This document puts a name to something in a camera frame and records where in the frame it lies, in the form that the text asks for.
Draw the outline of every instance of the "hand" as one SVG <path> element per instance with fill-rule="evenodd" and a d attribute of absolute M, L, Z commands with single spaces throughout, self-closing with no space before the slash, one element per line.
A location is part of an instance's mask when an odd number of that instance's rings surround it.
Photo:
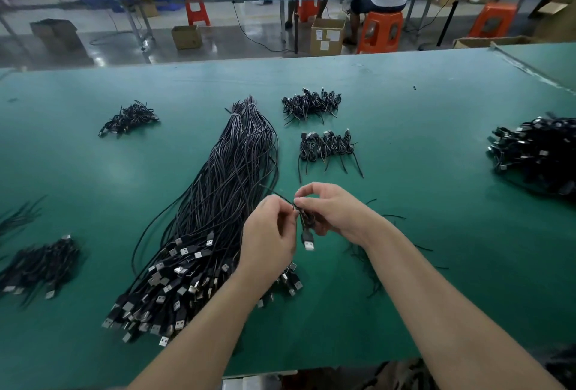
<path fill-rule="evenodd" d="M 244 224 L 238 270 L 256 282 L 260 296 L 292 262 L 298 214 L 288 202 L 272 195 L 258 204 Z"/>
<path fill-rule="evenodd" d="M 311 194 L 320 198 L 305 197 Z M 335 184 L 313 182 L 301 187 L 296 192 L 294 204 L 314 213 L 318 235 L 324 236 L 332 229 L 362 247 L 368 243 L 369 232 L 383 222 L 377 212 Z"/>

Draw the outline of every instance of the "shorts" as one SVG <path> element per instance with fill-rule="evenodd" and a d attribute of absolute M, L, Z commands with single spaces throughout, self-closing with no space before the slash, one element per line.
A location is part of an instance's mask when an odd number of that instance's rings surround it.
<path fill-rule="evenodd" d="M 399 13 L 405 6 L 406 4 L 399 7 L 380 7 L 371 0 L 353 0 L 350 2 L 350 11 L 354 14 L 368 14 L 370 11 L 375 13 Z"/>

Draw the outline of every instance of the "label on box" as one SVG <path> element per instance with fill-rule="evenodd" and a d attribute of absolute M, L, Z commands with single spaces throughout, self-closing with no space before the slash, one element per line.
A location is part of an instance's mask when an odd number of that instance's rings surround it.
<path fill-rule="evenodd" d="M 326 38 L 331 42 L 339 42 L 340 41 L 340 31 L 337 30 L 327 30 L 326 31 Z"/>

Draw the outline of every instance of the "orange plastic stool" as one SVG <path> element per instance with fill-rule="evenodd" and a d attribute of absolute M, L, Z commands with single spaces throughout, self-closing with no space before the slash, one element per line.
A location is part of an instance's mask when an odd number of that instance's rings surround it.
<path fill-rule="evenodd" d="M 482 12 L 476 18 L 474 26 L 470 30 L 469 37 L 475 38 L 496 38 L 506 37 L 508 28 L 514 20 L 517 10 L 516 4 L 507 4 L 505 2 L 488 2 Z M 499 19 L 498 26 L 489 31 L 485 31 L 486 23 L 490 19 Z"/>
<path fill-rule="evenodd" d="M 210 19 L 206 12 L 206 6 L 202 0 L 185 0 L 186 1 L 186 15 L 188 16 L 188 24 L 194 25 L 194 22 L 205 22 L 206 26 L 210 26 Z M 197 2 L 200 5 L 199 11 L 192 11 L 190 2 Z"/>
<path fill-rule="evenodd" d="M 308 17 L 312 17 L 318 14 L 318 7 L 316 6 L 316 1 L 300 1 L 298 3 L 298 16 L 300 17 L 300 22 L 306 23 Z"/>
<path fill-rule="evenodd" d="M 369 12 L 364 19 L 364 28 L 358 42 L 357 54 L 365 52 L 367 54 L 383 54 L 385 52 L 396 52 L 400 43 L 400 31 L 404 18 L 402 13 L 374 13 Z M 366 33 L 372 24 L 374 34 L 366 38 Z M 392 29 L 396 26 L 396 33 L 391 37 Z"/>

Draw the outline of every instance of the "concrete floor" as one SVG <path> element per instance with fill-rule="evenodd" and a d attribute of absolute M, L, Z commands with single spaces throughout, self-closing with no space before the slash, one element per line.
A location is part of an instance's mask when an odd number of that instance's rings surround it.
<path fill-rule="evenodd" d="M 539 0 L 527 0 L 516 16 L 509 31 L 510 36 L 524 34 L 533 27 L 527 19 L 528 13 Z M 43 1 L 27 1 L 28 4 L 38 4 Z M 410 30 L 417 28 L 422 16 L 425 2 L 418 0 L 415 4 Z M 117 66 L 128 64 L 158 64 L 166 62 L 204 61 L 213 59 L 238 58 L 283 58 L 293 57 L 293 30 L 287 33 L 288 43 L 281 41 L 281 25 L 279 3 L 257 5 L 255 2 L 244 2 L 232 5 L 230 2 L 207 2 L 207 12 L 212 23 L 211 27 L 200 27 L 203 46 L 200 49 L 178 51 L 173 43 L 171 29 L 176 25 L 186 25 L 184 9 L 161 12 L 159 16 L 150 19 L 154 31 L 155 43 L 151 43 L 148 52 L 141 52 L 135 37 L 130 30 L 125 13 L 113 13 L 110 9 L 60 9 L 37 8 L 32 10 L 12 10 L 4 14 L 4 19 L 13 30 L 17 31 L 23 49 L 8 32 L 0 26 L 0 67 L 25 66 L 26 70 L 47 70 L 82 66 Z M 482 10 L 482 5 L 460 4 L 444 44 L 450 45 L 453 40 L 465 37 L 476 16 Z M 399 51 L 416 50 L 419 44 L 436 43 L 443 28 L 450 5 L 440 10 L 432 5 L 428 18 L 421 30 L 420 37 L 416 32 L 402 32 Z M 331 18 L 345 18 L 339 1 L 328 4 L 324 15 Z M 46 18 L 68 19 L 76 26 L 88 58 L 84 52 L 72 52 L 63 55 L 51 55 L 38 39 L 32 35 L 31 22 Z M 239 27 L 239 21 L 245 33 L 252 40 L 264 46 L 251 42 Z M 306 56 L 310 46 L 312 23 L 303 23 L 299 28 L 299 56 Z M 355 52 L 355 49 L 344 47 L 342 54 Z"/>

